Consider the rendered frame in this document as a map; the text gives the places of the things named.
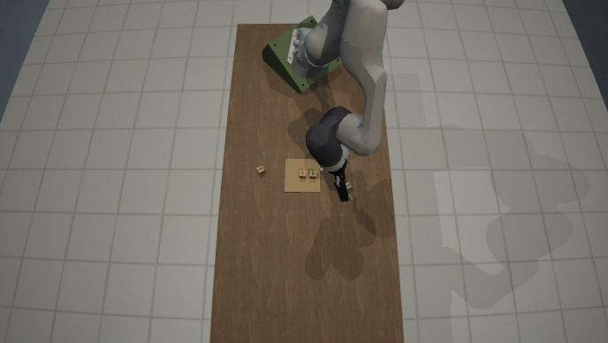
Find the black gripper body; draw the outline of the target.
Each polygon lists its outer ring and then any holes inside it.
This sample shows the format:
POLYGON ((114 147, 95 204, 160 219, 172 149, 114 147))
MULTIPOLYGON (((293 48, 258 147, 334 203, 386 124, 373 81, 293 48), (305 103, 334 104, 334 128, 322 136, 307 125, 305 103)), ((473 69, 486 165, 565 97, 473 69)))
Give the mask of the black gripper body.
POLYGON ((342 171, 346 168, 346 161, 344 163, 344 165, 338 169, 337 171, 328 171, 328 173, 333 174, 335 176, 335 178, 337 178, 337 176, 339 176, 339 178, 341 178, 342 175, 342 171))

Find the tan square mat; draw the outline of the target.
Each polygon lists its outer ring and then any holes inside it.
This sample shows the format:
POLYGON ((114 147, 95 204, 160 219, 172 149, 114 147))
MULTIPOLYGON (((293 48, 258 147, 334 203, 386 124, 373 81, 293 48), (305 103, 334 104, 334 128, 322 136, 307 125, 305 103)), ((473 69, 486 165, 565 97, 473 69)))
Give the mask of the tan square mat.
POLYGON ((320 193, 320 165, 315 159, 285 160, 285 192, 320 193), (306 178, 300 178, 300 170, 306 170, 306 178), (309 172, 316 171, 316 179, 309 172))

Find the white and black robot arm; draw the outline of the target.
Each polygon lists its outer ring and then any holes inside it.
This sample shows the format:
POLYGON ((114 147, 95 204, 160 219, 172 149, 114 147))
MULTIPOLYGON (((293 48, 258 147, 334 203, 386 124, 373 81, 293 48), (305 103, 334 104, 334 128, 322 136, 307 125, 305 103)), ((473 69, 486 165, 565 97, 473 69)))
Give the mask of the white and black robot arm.
POLYGON ((404 1, 332 0, 330 10, 314 29, 293 30, 286 62, 299 76, 314 78, 320 73, 314 70, 326 67, 340 52, 343 66, 365 95, 364 122, 361 116, 338 106, 322 116, 322 124, 308 129, 306 145, 320 171, 335 172, 351 151, 368 156, 380 146, 387 83, 382 53, 388 10, 398 9, 404 1))

